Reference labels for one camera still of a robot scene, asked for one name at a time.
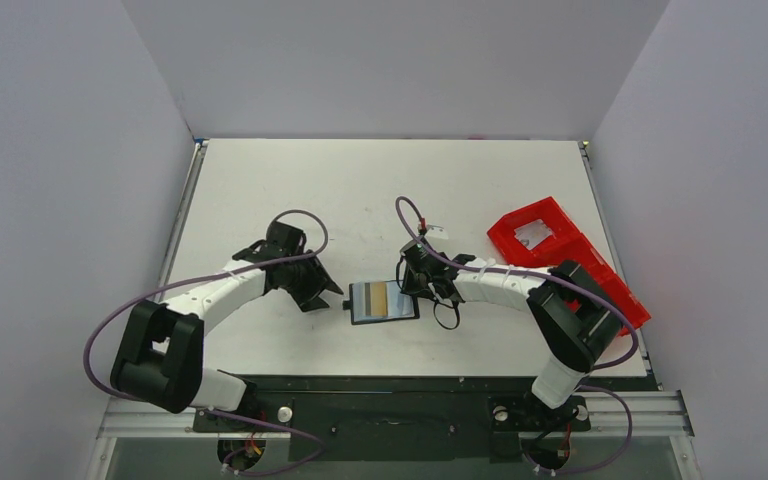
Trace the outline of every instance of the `gray wall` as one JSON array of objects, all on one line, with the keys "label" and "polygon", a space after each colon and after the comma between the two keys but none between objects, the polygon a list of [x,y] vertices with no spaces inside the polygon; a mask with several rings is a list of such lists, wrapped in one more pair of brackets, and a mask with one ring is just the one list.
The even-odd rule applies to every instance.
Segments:
[{"label": "gray wall", "polygon": [[667,0],[124,0],[197,136],[590,138]]},{"label": "gray wall", "polygon": [[672,0],[593,139],[706,478],[768,478],[768,1]]},{"label": "gray wall", "polygon": [[85,474],[83,342],[156,281],[191,154],[117,0],[0,1],[0,478]]}]

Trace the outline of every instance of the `metal frame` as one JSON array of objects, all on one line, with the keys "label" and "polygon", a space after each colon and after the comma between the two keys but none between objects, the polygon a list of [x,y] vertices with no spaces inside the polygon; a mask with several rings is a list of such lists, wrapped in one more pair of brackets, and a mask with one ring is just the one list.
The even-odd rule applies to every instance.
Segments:
[{"label": "metal frame", "polygon": [[[169,281],[208,146],[208,140],[202,140],[195,145],[190,171],[184,184],[181,202],[158,278],[160,285],[164,285]],[[594,183],[586,143],[579,143],[579,149],[608,240],[608,246],[614,258],[617,273],[624,279],[619,255],[611,237]],[[622,391],[622,397],[628,402],[632,410],[634,421],[633,435],[635,437],[669,437],[682,478],[690,480],[701,479],[690,442],[690,437],[693,436],[693,429],[681,394],[680,392],[656,390],[659,389],[659,386],[654,380],[642,335],[639,338],[641,340],[644,360],[649,371],[647,377],[592,380],[596,383],[603,381],[605,383],[604,386],[615,391]],[[444,391],[452,392],[452,394],[457,394],[458,391],[487,393],[491,391],[523,391],[522,388],[529,385],[533,379],[406,379],[403,377],[374,377],[358,381],[357,378],[346,379],[339,377],[296,378],[265,376],[254,379],[254,381],[258,384],[263,382],[271,385],[271,388],[274,388],[275,391],[282,390],[281,388],[276,388],[280,382],[285,385],[284,391],[318,392],[323,395],[329,395],[358,391],[404,391],[416,389],[417,386],[423,391]],[[460,384],[460,390],[452,388],[451,384],[453,382]],[[653,391],[635,391],[638,389]],[[583,396],[587,400],[592,430],[577,433],[577,435],[591,438],[625,436],[627,432],[625,413],[614,399],[593,393],[585,393]],[[98,440],[93,451],[87,478],[100,480],[106,477],[117,438],[239,439],[254,436],[255,438],[263,439],[287,439],[289,437],[289,434],[277,432],[197,433],[192,430],[194,415],[197,415],[197,411],[195,409],[187,409],[182,413],[177,415],[171,414],[152,405],[112,398],[99,429]],[[533,435],[521,433],[520,436],[528,438]]]}]

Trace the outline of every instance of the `black strap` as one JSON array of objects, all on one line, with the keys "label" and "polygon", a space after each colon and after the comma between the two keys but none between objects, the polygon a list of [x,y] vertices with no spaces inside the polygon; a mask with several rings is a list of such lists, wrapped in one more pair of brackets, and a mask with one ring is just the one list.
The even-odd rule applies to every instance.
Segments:
[{"label": "black strap", "polygon": [[[451,310],[455,311],[455,326],[454,327],[447,327],[446,325],[443,325],[443,322],[440,321],[439,318],[437,318],[437,306],[443,305],[446,308],[449,308]],[[441,327],[445,328],[446,330],[454,330],[458,328],[461,325],[461,312],[458,310],[458,302],[452,302],[452,306],[448,306],[445,303],[440,303],[439,300],[434,300],[434,309],[432,310],[434,313],[434,320],[437,320],[437,325],[440,325]]]}]

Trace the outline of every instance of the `white table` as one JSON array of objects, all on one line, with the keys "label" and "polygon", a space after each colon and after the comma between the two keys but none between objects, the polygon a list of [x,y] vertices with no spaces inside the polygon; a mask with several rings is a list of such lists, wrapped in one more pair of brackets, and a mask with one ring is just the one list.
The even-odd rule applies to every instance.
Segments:
[{"label": "white table", "polygon": [[[554,196],[613,263],[575,142],[212,139],[171,280],[216,271],[289,208],[325,221],[330,244],[320,258],[347,294],[350,283],[392,279],[409,239],[393,206],[400,194],[447,228],[457,249],[451,255],[500,263],[487,229],[507,212]],[[322,240],[313,221],[285,220],[305,230],[309,247]],[[536,376],[549,355],[528,313],[465,304],[460,328],[446,331],[431,303],[420,300],[418,320],[352,326],[340,296],[323,298],[332,308],[309,314],[280,291],[243,306],[207,336],[205,365],[248,375]],[[602,360],[629,344],[628,337],[614,341]],[[596,373],[645,374],[639,353]]]}]

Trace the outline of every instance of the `purple cable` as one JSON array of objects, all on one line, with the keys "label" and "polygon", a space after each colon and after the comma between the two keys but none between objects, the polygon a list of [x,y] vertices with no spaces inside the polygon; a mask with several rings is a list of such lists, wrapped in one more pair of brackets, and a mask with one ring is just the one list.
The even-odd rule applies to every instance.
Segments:
[{"label": "purple cable", "polygon": [[99,390],[101,390],[104,393],[107,393],[108,395],[112,395],[112,396],[118,397],[118,398],[124,398],[126,400],[141,401],[140,399],[138,399],[136,397],[133,397],[133,396],[125,394],[125,393],[122,393],[122,392],[120,392],[120,391],[118,391],[118,390],[116,390],[114,388],[108,387],[107,385],[102,383],[101,380],[99,380],[98,377],[95,376],[95,373],[92,371],[92,365],[90,365],[90,353],[92,351],[92,346],[93,346],[93,343],[95,343],[95,340],[98,338],[98,336],[101,333],[101,331],[104,330],[104,328],[107,327],[107,325],[109,325],[110,322],[115,320],[116,317],[121,315],[122,312],[124,312],[125,310],[133,307],[134,305],[136,305],[140,301],[145,300],[146,298],[149,298],[149,297],[153,297],[154,295],[157,295],[158,293],[163,293],[163,292],[165,292],[167,290],[172,290],[173,288],[183,287],[184,285],[192,285],[194,283],[202,283],[202,282],[210,282],[210,281],[213,281],[213,280],[219,280],[221,278],[229,277],[231,275],[239,275],[241,273],[245,273],[245,272],[248,272],[249,270],[254,270],[256,268],[263,268],[263,267],[268,267],[268,266],[272,266],[272,265],[278,265],[278,264],[281,264],[281,263],[293,262],[293,261],[296,261],[296,260],[305,260],[305,259],[308,259],[308,258],[315,257],[315,256],[319,255],[320,253],[322,253],[322,251],[325,250],[325,247],[328,246],[328,229],[325,227],[325,223],[323,223],[322,220],[320,220],[320,218],[317,217],[316,215],[308,212],[307,210],[293,209],[293,210],[287,210],[286,212],[282,212],[282,213],[278,214],[277,217],[272,219],[272,222],[275,222],[278,219],[280,219],[280,218],[282,218],[282,217],[284,217],[286,215],[293,214],[293,213],[299,213],[299,214],[302,214],[302,215],[306,215],[306,216],[312,218],[314,221],[316,221],[316,223],[319,224],[319,227],[322,229],[322,235],[323,235],[322,245],[319,248],[317,248],[316,250],[314,250],[312,252],[304,253],[304,254],[301,254],[301,255],[295,255],[295,256],[292,256],[292,257],[284,257],[284,258],[276,258],[274,260],[266,260],[264,262],[255,263],[255,264],[252,264],[252,265],[247,265],[245,267],[241,267],[241,268],[238,268],[236,270],[232,270],[230,272],[220,272],[220,273],[214,273],[212,275],[204,275],[204,276],[201,276],[201,277],[195,277],[195,278],[188,278],[188,279],[185,279],[185,280],[179,280],[177,282],[173,282],[173,283],[164,285],[162,287],[158,287],[158,288],[156,288],[156,289],[154,289],[154,290],[152,290],[150,292],[143,293],[141,295],[138,295],[138,296],[128,300],[123,305],[121,305],[119,308],[114,310],[113,313],[108,315],[104,320],[102,320],[101,323],[99,323],[97,327],[95,327],[95,330],[93,330],[93,332],[90,334],[90,337],[87,339],[87,343],[84,345],[84,373],[87,374],[87,378],[90,380],[90,382],[93,385],[95,385],[96,388],[98,388]]},{"label": "purple cable", "polygon": [[[632,429],[631,429],[631,409],[628,408],[628,404],[625,402],[625,400],[623,400],[622,397],[620,397],[616,393],[614,393],[614,392],[612,392],[612,391],[610,391],[610,390],[608,390],[606,388],[591,387],[591,386],[587,386],[587,385],[579,385],[578,389],[579,390],[585,390],[585,391],[588,391],[588,392],[604,393],[605,395],[610,395],[610,396],[614,397],[618,402],[620,402],[620,404],[622,404],[622,406],[623,406],[623,409],[625,409],[626,417],[628,417],[628,433],[625,434],[625,441],[623,441],[622,445],[620,445],[620,448],[618,448],[616,452],[611,454],[610,457],[602,460],[599,463],[595,463],[593,465],[589,465],[589,466],[586,466],[586,467],[572,467],[572,468],[567,468],[567,469],[564,469],[564,470],[555,470],[553,476],[558,476],[558,475],[576,475],[576,474],[579,474],[579,473],[588,473],[588,472],[592,472],[594,470],[598,470],[600,468],[606,467],[606,466],[610,465],[611,463],[613,463],[614,460],[620,458],[620,455],[625,453],[625,451],[628,449],[629,445],[631,445],[631,431],[632,431]],[[545,474],[549,474],[549,475],[552,474],[552,470],[550,470],[548,468],[543,468],[540,465],[538,465],[537,462],[535,462],[534,459],[531,458],[531,455],[528,454],[528,450],[527,449],[526,449],[524,455],[525,455],[525,458],[527,458],[528,461],[531,462],[532,465],[535,465],[537,467],[537,472],[545,473]]]},{"label": "purple cable", "polygon": [[[414,239],[414,241],[416,241],[417,243],[420,243],[419,235],[413,233],[413,229],[408,224],[408,221],[405,220],[405,215],[402,213],[402,208],[399,205],[401,202],[407,203],[413,209],[414,213],[416,213],[416,216],[417,216],[417,218],[420,219],[420,221],[423,218],[422,214],[419,213],[419,208],[417,208],[416,204],[413,203],[413,200],[411,200],[410,198],[405,197],[404,195],[401,195],[401,196],[396,198],[396,213],[399,215],[399,220],[402,222],[402,225],[405,227],[405,230],[408,232],[408,235],[410,235],[411,238]],[[423,249],[426,252],[428,252],[432,257],[434,257],[435,259],[445,263],[446,265],[448,265],[450,267],[458,268],[460,270],[464,270],[464,271],[467,271],[467,272],[474,272],[474,273],[479,273],[479,272],[482,271],[482,269],[480,269],[478,267],[467,267],[466,265],[461,265],[459,263],[455,263],[455,262],[449,260],[448,258],[446,258],[446,257],[440,255],[439,253],[437,253],[433,248],[431,248],[430,245],[424,245]],[[486,269],[484,269],[484,271],[488,272],[488,273],[505,273],[505,274],[508,273],[508,270],[501,269],[501,268],[486,268]],[[613,313],[614,315],[617,316],[617,318],[619,318],[620,322],[622,322],[622,324],[625,326],[625,328],[628,329],[629,335],[631,336],[631,348],[629,348],[628,352],[626,352],[625,354],[623,354],[621,357],[617,358],[616,360],[611,360],[610,362],[605,362],[605,363],[602,363],[602,364],[594,366],[593,370],[600,370],[600,369],[603,369],[603,368],[615,367],[615,366],[625,362],[629,358],[633,357],[635,352],[637,352],[637,348],[639,346],[639,342],[637,340],[637,334],[636,334],[636,332],[634,330],[634,327],[631,325],[631,322],[628,321],[628,319],[625,317],[625,315],[623,315],[623,313],[617,307],[611,305],[610,302],[605,301],[605,299],[603,299],[602,297],[600,297],[600,296],[598,296],[598,295],[596,295],[596,294],[594,294],[594,293],[592,293],[592,292],[590,292],[588,290],[585,290],[585,289],[579,287],[578,285],[570,283],[570,282],[568,282],[566,280],[563,280],[561,278],[554,277],[554,276],[549,275],[547,273],[536,272],[534,270],[511,270],[510,274],[511,275],[516,275],[516,276],[520,276],[520,277],[537,277],[537,278],[542,278],[544,280],[549,280],[551,282],[555,282],[558,285],[566,287],[566,288],[572,290],[573,292],[576,292],[576,293],[578,293],[580,295],[584,295],[585,297],[589,298],[590,300],[593,300],[594,302],[598,303],[599,305],[607,308],[611,313]]]},{"label": "purple cable", "polygon": [[[284,473],[288,470],[292,470],[296,467],[299,467],[301,465],[304,465],[305,463],[315,459],[316,457],[322,455],[323,452],[325,452],[325,442],[322,441],[319,437],[316,437],[314,435],[311,435],[307,432],[303,432],[301,430],[296,430],[295,428],[291,427],[285,427],[283,425],[275,425],[269,422],[264,422],[261,420],[256,420],[254,418],[244,417],[242,415],[236,415],[234,413],[228,413],[223,412],[221,410],[213,410],[210,412],[211,415],[216,415],[217,417],[224,417],[231,420],[236,420],[238,422],[245,422],[249,423],[251,425],[255,425],[258,427],[263,428],[271,428],[272,430],[278,430],[281,432],[287,432],[290,435],[298,435],[300,437],[307,438],[308,440],[313,440],[319,445],[319,448],[311,453],[310,455],[306,456],[305,458],[298,460],[296,462],[290,463],[288,465],[284,465],[283,467],[278,467],[272,470],[267,470],[265,472],[246,472],[246,471],[240,471],[239,474],[243,477],[267,477],[269,475],[276,475],[278,473]],[[239,455],[240,453],[243,453],[246,450],[246,447],[234,450],[233,452],[229,453],[225,456],[225,458],[222,460],[223,467],[224,465],[231,465],[231,460],[234,459],[235,456]]]}]

